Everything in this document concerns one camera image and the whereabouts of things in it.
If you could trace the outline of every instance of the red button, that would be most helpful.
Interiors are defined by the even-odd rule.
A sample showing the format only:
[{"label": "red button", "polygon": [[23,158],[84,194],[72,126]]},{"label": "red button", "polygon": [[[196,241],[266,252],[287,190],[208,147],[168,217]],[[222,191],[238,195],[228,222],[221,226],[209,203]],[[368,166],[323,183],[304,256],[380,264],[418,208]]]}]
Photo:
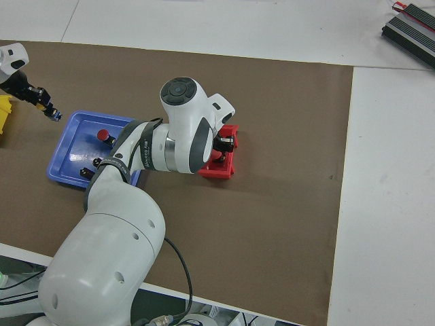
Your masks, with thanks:
[{"label": "red button", "polygon": [[110,134],[107,131],[107,129],[101,129],[100,131],[98,131],[98,134],[97,134],[97,138],[100,141],[106,141],[109,138],[109,136],[110,136]]}]

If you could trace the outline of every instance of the black finned box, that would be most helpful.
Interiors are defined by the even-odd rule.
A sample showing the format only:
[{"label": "black finned box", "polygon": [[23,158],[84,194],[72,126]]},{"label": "black finned box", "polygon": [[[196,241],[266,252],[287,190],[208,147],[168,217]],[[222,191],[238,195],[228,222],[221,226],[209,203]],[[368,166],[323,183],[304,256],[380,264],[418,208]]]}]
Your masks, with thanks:
[{"label": "black finned box", "polygon": [[410,4],[382,29],[390,39],[435,69],[435,17]]}]

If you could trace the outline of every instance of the velcro strap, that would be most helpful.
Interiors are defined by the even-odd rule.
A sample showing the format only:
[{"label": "velcro strap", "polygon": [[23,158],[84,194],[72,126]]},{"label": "velcro strap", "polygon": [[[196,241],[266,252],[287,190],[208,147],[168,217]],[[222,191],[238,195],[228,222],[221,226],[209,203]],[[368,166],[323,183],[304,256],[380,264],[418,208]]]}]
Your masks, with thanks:
[{"label": "velcro strap", "polygon": [[124,180],[124,182],[130,184],[130,182],[131,182],[130,170],[127,168],[127,165],[125,165],[125,163],[123,163],[123,161],[121,161],[117,158],[104,158],[101,161],[101,163],[98,165],[98,167],[104,166],[104,165],[115,166],[120,171],[122,180]]},{"label": "velcro strap", "polygon": [[142,164],[148,170],[155,170],[154,164],[152,163],[152,134],[154,129],[159,127],[162,122],[163,119],[161,117],[157,117],[148,122],[139,139]]}]

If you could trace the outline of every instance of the brown cardboard sheet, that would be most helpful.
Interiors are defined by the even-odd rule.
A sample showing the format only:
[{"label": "brown cardboard sheet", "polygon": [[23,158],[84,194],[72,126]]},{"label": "brown cardboard sheet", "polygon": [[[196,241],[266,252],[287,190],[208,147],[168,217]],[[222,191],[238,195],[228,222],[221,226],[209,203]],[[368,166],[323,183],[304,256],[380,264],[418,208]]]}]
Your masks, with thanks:
[{"label": "brown cardboard sheet", "polygon": [[[1,41],[0,45],[11,43]],[[15,101],[0,137],[0,242],[53,256],[82,218],[83,191],[46,168],[78,109],[138,119],[167,116],[159,90],[196,79],[237,110],[231,180],[151,172],[167,236],[189,266],[194,294],[303,325],[325,325],[334,263],[352,68],[65,43],[22,42],[34,86],[59,123]],[[163,245],[146,281],[186,292]]]}]

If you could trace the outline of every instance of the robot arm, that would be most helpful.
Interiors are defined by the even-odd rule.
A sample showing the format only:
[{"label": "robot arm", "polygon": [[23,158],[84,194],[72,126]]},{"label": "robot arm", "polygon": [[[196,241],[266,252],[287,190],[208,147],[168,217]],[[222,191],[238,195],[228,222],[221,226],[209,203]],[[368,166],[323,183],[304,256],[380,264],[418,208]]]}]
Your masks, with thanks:
[{"label": "robot arm", "polygon": [[51,97],[44,88],[35,88],[28,83],[20,70],[29,63],[27,52],[20,43],[0,47],[0,89],[36,106],[53,121],[59,121],[60,112],[53,107]]},{"label": "robot arm", "polygon": [[222,96],[207,98],[190,78],[171,80],[160,95],[169,123],[135,120],[124,128],[86,190],[85,216],[41,280],[46,325],[130,325],[133,298],[165,233],[158,205],[128,184],[130,172],[195,173],[209,159],[213,137],[234,114]]}]

